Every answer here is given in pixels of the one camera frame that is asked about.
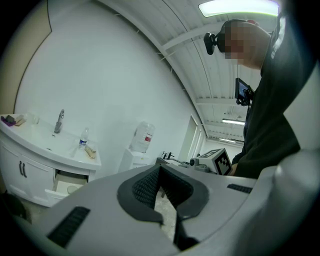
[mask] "phone mount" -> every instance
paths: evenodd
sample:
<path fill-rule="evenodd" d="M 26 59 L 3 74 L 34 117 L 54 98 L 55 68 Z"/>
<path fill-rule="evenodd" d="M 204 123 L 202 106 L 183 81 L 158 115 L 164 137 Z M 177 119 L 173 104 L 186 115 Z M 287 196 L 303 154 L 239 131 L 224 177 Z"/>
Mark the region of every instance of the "phone mount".
<path fill-rule="evenodd" d="M 241 106 L 250 106 L 250 101 L 253 100 L 255 92 L 250 85 L 246 84 L 240 78 L 235 79 L 235 95 L 236 103 Z"/>

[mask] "white sink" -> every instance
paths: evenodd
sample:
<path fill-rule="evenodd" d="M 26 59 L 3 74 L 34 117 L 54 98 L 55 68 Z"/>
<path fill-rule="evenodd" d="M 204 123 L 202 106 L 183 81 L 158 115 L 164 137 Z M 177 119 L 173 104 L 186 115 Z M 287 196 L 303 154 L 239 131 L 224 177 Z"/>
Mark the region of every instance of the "white sink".
<path fill-rule="evenodd" d="M 55 127 L 42 119 L 38 124 L 32 124 L 27 120 L 21 126 L 11 127 L 0 121 L 0 130 L 17 143 L 43 157 L 74 167 L 101 169 L 97 144 L 93 141 L 89 143 L 89 146 L 97 151 L 96 158 L 90 159 L 85 150 L 79 149 L 79 137 L 64 131 L 63 126 L 60 133 L 54 133 Z"/>

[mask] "floor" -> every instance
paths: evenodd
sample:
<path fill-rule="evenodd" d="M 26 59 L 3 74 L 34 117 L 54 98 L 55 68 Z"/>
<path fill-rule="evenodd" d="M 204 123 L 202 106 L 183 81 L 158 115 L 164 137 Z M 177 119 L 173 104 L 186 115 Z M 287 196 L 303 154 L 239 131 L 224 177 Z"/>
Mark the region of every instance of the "floor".
<path fill-rule="evenodd" d="M 161 197 L 162 192 L 158 192 L 155 198 L 154 210 L 163 216 L 162 231 L 169 237 L 170 241 L 174 241 L 176 230 L 177 211 L 168 200 L 167 196 Z"/>
<path fill-rule="evenodd" d="M 39 219 L 39 217 L 41 217 L 41 215 L 43 215 L 48 209 L 48 207 L 30 202 L 19 196 L 17 197 L 19 198 L 19 200 L 21 201 L 21 203 L 23 204 L 26 210 L 26 220 L 31 224 L 35 223 L 37 219 Z"/>
<path fill-rule="evenodd" d="M 155 199 L 154 210 L 161 213 L 163 216 L 163 225 L 161 229 L 168 236 L 168 238 L 173 242 L 175 236 L 176 228 L 176 215 L 177 211 L 172 206 L 167 196 L 161 197 L 162 192 L 158 192 Z M 27 221 L 29 223 L 35 223 L 41 215 L 43 215 L 48 209 L 45 206 L 35 204 L 33 202 L 27 201 L 21 197 L 18 197 L 26 209 Z"/>

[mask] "gray plastic panel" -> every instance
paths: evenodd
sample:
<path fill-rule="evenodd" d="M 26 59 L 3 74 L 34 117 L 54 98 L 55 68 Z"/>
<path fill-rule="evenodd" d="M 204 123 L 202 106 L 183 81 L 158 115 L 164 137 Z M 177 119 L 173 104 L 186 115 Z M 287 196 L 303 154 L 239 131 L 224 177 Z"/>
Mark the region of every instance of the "gray plastic panel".
<path fill-rule="evenodd" d="M 188 236 L 199 241 L 206 239 L 219 229 L 245 202 L 249 194 L 227 188 L 229 184 L 237 184 L 253 188 L 256 179 L 222 176 L 212 173 L 170 167 L 185 175 L 202 182 L 209 190 L 209 202 L 195 218 L 183 221 L 183 227 Z"/>
<path fill-rule="evenodd" d="M 119 205 L 120 184 L 153 165 L 97 179 L 84 185 L 54 207 L 48 209 L 34 227 L 48 235 L 75 207 L 90 209 L 66 249 L 78 256 L 174 255 L 179 250 L 160 229 L 158 223 L 137 221 Z"/>

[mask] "plastic bottle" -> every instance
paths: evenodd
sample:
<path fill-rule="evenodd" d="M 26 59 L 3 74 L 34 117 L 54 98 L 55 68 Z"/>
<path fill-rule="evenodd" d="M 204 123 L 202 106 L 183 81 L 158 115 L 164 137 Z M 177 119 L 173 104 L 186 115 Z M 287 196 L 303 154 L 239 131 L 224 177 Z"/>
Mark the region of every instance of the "plastic bottle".
<path fill-rule="evenodd" d="M 87 141 L 88 141 L 88 136 L 89 136 L 89 128 L 86 127 L 84 128 L 83 132 L 81 133 L 80 136 L 80 141 L 79 141 L 79 148 L 84 150 L 86 145 L 87 145 Z"/>
<path fill-rule="evenodd" d="M 136 129 L 129 148 L 137 152 L 146 152 L 154 135 L 155 129 L 155 126 L 151 123 L 144 121 L 141 122 Z"/>

